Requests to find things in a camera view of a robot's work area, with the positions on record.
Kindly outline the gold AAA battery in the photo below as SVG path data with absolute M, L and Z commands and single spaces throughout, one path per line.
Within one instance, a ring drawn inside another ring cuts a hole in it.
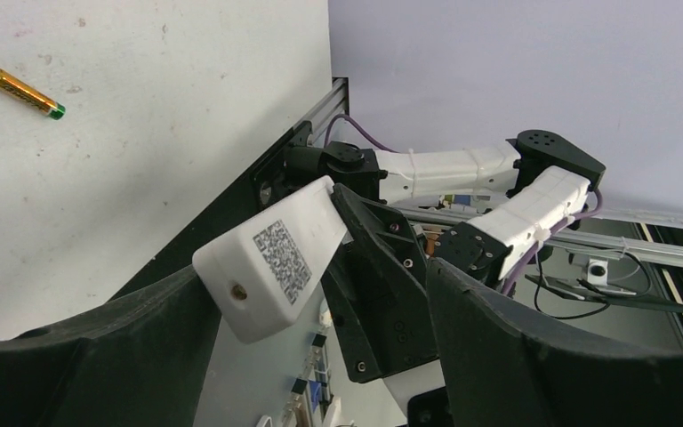
M 0 91 L 40 111 L 44 116 L 51 119 L 60 120 L 66 113 L 63 105 L 40 93 L 37 89 L 22 82 L 2 68 L 0 68 Z

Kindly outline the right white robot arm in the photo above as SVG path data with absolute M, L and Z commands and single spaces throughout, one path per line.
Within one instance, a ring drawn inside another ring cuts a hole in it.
M 507 290 L 553 231 L 575 221 L 606 171 L 556 133 L 526 130 L 482 149 L 395 153 L 334 141 L 289 146 L 293 189 L 329 176 L 348 228 L 322 285 L 353 382 L 367 383 L 438 359 L 426 296 L 425 240 L 395 208 L 398 201 L 445 195 L 487 196 L 487 213 L 436 238 L 431 254 L 480 284 Z

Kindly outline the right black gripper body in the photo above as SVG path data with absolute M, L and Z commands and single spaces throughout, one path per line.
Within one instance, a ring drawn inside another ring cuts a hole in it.
M 331 200 L 351 240 L 340 244 L 321 285 L 350 380 L 368 383 L 438 359 L 427 260 L 409 221 L 342 184 Z

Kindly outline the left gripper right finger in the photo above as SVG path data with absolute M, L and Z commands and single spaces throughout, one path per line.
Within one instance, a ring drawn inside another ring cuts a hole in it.
M 683 426 L 683 351 L 543 315 L 439 258 L 427 299 L 457 426 Z

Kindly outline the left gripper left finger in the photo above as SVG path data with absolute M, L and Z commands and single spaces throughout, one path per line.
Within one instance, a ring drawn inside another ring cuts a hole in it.
M 190 426 L 220 321 L 185 268 L 0 341 L 0 426 Z

